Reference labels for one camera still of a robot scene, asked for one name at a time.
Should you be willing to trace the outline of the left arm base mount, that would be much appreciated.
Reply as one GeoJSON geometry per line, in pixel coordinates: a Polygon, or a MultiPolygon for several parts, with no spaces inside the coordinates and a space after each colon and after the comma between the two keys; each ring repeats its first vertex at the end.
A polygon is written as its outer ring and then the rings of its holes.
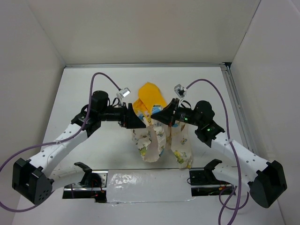
{"type": "Polygon", "coordinates": [[[63,199],[93,199],[96,203],[106,203],[108,170],[92,170],[82,162],[74,164],[83,176],[64,187],[63,199]]]}

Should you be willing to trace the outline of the yellow and cream baby jacket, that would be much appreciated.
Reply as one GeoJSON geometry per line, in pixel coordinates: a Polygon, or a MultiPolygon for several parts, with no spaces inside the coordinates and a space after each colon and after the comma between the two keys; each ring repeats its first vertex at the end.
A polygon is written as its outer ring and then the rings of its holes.
{"type": "Polygon", "coordinates": [[[188,124],[177,121],[169,127],[151,118],[166,106],[167,103],[155,84],[147,82],[138,90],[133,110],[146,128],[132,129],[132,141],[145,162],[157,162],[165,152],[171,151],[180,169],[190,169],[193,155],[188,124]]]}

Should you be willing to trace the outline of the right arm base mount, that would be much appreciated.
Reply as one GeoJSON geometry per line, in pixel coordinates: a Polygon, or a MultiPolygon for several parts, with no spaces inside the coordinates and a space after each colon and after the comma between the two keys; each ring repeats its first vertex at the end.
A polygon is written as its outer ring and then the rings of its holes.
{"type": "Polygon", "coordinates": [[[196,196],[214,196],[229,195],[233,187],[228,182],[217,179],[212,173],[215,167],[222,161],[214,159],[209,162],[204,168],[196,168],[189,170],[189,178],[187,183],[191,186],[191,195],[196,196]]]}

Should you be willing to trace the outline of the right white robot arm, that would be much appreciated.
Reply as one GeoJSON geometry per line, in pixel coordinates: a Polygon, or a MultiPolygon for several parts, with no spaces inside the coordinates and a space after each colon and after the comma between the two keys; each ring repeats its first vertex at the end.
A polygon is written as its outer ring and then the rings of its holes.
{"type": "Polygon", "coordinates": [[[209,162],[205,169],[205,180],[214,184],[222,180],[241,187],[261,207],[269,208],[287,189],[283,166],[276,160],[270,162],[252,153],[243,145],[229,138],[225,130],[214,120],[215,113],[209,102],[201,100],[194,109],[179,106],[172,99],[163,110],[151,118],[172,126],[180,121],[197,126],[197,138],[208,147],[220,152],[237,164],[236,168],[219,159],[209,162]]]}

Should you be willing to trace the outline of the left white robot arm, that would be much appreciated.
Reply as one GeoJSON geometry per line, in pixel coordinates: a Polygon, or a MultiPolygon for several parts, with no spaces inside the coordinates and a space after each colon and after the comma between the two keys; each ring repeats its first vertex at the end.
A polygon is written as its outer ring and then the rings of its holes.
{"type": "Polygon", "coordinates": [[[18,159],[13,165],[12,187],[34,205],[40,205],[50,194],[70,183],[87,187],[92,183],[92,169],[82,162],[56,170],[56,166],[79,144],[86,141],[103,121],[116,121],[126,129],[145,128],[131,103],[120,107],[108,104],[105,91],[95,91],[90,105],[82,108],[66,130],[38,154],[24,160],[18,159]]]}

